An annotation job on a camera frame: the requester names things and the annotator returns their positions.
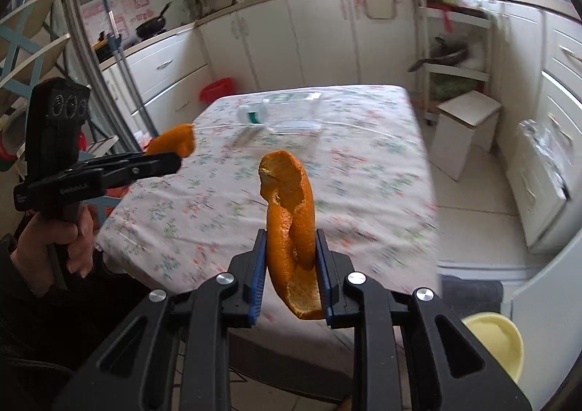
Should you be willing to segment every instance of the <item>kitchen counter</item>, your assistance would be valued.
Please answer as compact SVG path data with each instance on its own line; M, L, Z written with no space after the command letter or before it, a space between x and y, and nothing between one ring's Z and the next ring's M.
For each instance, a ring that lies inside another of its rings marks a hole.
M582 21L582 19L576 12L574 6L570 2L565 2L563 0L508 0L508 1L517 2L521 4L528 4L530 6L536 6L550 12L562 14L574 20Z
M168 30L167 32L164 32L161 35L157 35L155 37L149 38L148 40L140 42L137 45L134 45L133 47L128 48L125 51L125 55L129 56L129 55L131 55L139 50L142 50L142 49L144 49L144 48L146 48L154 43L158 43L159 41L162 41L165 38L172 37L173 35L178 35L180 33L192 30L193 28L196 28L200 25L204 25L205 23L208 23L214 19L218 19L222 16L228 15L232 12L240 11L241 9L247 8L249 6L259 4L261 2L267 2L267 1L269 1L269 0L245 0L243 2L239 2L239 3L234 4L233 6L230 6L226 9L222 9L221 11L215 12L214 14L211 14L207 17L203 17L201 19L198 19L194 23L190 23L187 25L183 25L181 27L173 28L171 30ZM577 20L577 21L582 21L582 19L580 18L580 16L576 12L574 6L569 2L564 2L563 0L507 0L507 1L536 6L539 8L546 9L546 10L551 11L551 12L565 15L566 17L569 17L569 18ZM103 71L103 70L109 68L110 66L112 66L113 64L115 64L115 58L111 57L111 58L107 59L106 61L103 61L103 63L101 63L99 65L99 69L101 71Z
M177 28L173 28L171 30L168 30L167 32L164 32L163 34L160 35L156 35L155 37L152 38L148 38L148 40L145 40L143 42L138 43L137 45L134 45L131 48L128 48L125 51L125 56L129 56L139 50L142 50L154 43L158 43L159 41L164 40L165 38L168 37L172 37L173 35L178 35L180 33L183 32L187 32L195 27L198 27L199 25L203 25L207 22L210 22L211 20L214 19L218 19L219 17L228 15L232 12L236 12L239 11L241 9L247 8L249 6L252 6L254 4L259 4L261 2L267 2L268 0L245 0L243 2L239 2L237 4L234 4L233 6L227 7L226 9L222 9L221 11L215 12L214 14L210 14L207 17L203 17L201 19L198 19L196 22L191 23L191 24L187 24L187 25L183 25L181 27L177 27ZM112 66L113 64L115 64L115 58L111 57L105 61L103 61L103 63L101 63L99 65L99 69L101 71L109 68L110 66Z

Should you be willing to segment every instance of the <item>floral tablecloth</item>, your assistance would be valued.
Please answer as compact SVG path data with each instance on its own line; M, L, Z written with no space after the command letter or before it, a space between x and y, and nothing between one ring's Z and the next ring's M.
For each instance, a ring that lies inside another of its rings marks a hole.
M321 132L302 136L238 123L238 107L261 101L265 93L214 102L194 121L196 152L177 174L133 184L97 243L151 287L196 288L226 271L265 228L258 164L265 153L285 149L309 174L316 226L332 250L348 254L357 270L387 288L436 288L434 196L406 91L358 85L277 92L310 90L322 93L318 116L324 124ZM268 349L351 371L351 332L297 319L269 279L256 327L237 333Z

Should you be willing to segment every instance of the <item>human hand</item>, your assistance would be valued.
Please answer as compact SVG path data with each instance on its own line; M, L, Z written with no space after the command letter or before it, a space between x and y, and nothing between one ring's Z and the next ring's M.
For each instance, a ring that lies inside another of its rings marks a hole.
M12 263L37 295L45 294L55 280L47 253L53 243L68 245L67 270L85 278L93 268L93 220L86 206L77 224L35 214L20 235Z

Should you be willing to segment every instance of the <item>wok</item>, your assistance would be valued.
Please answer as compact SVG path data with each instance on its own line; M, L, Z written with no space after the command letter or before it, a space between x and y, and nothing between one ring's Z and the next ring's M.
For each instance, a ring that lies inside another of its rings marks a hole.
M430 58L422 58L408 68L409 73L419 70L424 63L444 64L455 66L469 56L469 47L465 42L446 42L441 37L436 37L437 45L431 48Z
M164 9L162 9L162 12L159 13L159 16L154 17L150 20L146 20L144 23L139 25L138 28L136 28L137 36L144 40L161 32L164 29L164 26L166 25L166 19L164 18L164 14L170 8L171 5L172 2L168 2L164 6Z

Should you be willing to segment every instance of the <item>white stool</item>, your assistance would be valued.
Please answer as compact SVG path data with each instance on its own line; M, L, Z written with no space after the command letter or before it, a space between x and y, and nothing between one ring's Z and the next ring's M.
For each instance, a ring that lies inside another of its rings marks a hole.
M437 107L438 125L430 161L458 181L471 144L491 149L501 104L481 92L471 91Z

